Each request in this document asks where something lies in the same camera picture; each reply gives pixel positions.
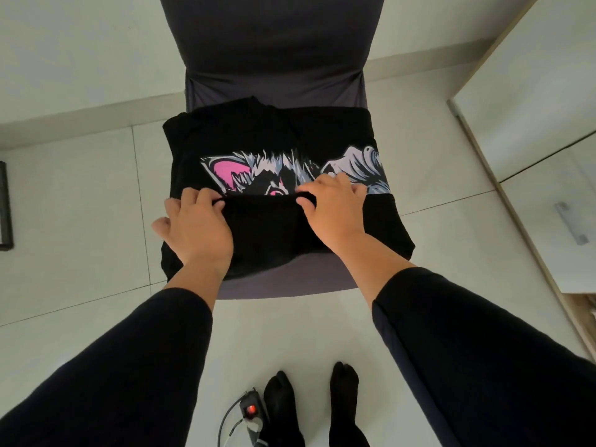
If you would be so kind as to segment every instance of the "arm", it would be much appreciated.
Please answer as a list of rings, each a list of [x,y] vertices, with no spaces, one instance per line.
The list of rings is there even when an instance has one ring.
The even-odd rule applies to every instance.
[[[183,446],[232,256],[219,197],[185,189],[154,229],[184,267],[0,420],[0,444]]]
[[[364,234],[365,191],[341,175],[301,189],[317,196],[316,208],[298,203],[362,290],[444,446],[581,445],[592,437],[592,363]]]

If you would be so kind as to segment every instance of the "person's left arm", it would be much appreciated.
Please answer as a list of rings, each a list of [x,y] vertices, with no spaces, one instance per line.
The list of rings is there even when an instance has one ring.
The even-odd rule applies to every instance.
[[[211,190],[168,199],[154,230],[184,267],[0,420],[3,446],[186,443],[233,244]]]

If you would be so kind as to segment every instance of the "cat graphic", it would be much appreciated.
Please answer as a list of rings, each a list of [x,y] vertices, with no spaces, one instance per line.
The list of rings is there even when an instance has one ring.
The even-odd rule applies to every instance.
[[[369,194],[389,193],[389,185],[378,152],[370,146],[347,148],[343,156],[322,167],[296,150],[289,154],[246,154],[203,157],[201,164],[224,194],[284,195],[296,192],[302,183],[312,182],[319,174],[332,176],[345,172],[353,183],[363,183]]]

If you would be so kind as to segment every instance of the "pink ear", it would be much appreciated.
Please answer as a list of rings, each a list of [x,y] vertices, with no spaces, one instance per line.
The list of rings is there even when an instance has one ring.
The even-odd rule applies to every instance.
[[[240,175],[243,172],[250,172],[250,167],[243,163],[232,160],[220,160],[213,165],[213,172],[217,177],[226,183],[226,185],[236,191],[236,185],[232,174]]]

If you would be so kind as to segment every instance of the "tile floor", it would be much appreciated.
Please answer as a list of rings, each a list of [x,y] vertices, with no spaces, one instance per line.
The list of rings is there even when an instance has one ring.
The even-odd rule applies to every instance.
[[[413,261],[585,355],[445,104],[469,70],[367,85]],[[153,123],[0,151],[0,160],[17,243],[0,253],[1,415],[163,285],[150,224],[163,213],[171,157]],[[357,422],[371,445],[438,445],[357,290],[217,302],[188,445],[214,443],[227,407],[279,368],[296,390],[307,445],[327,445],[336,360],[360,375]],[[242,434],[228,445],[246,444]]]

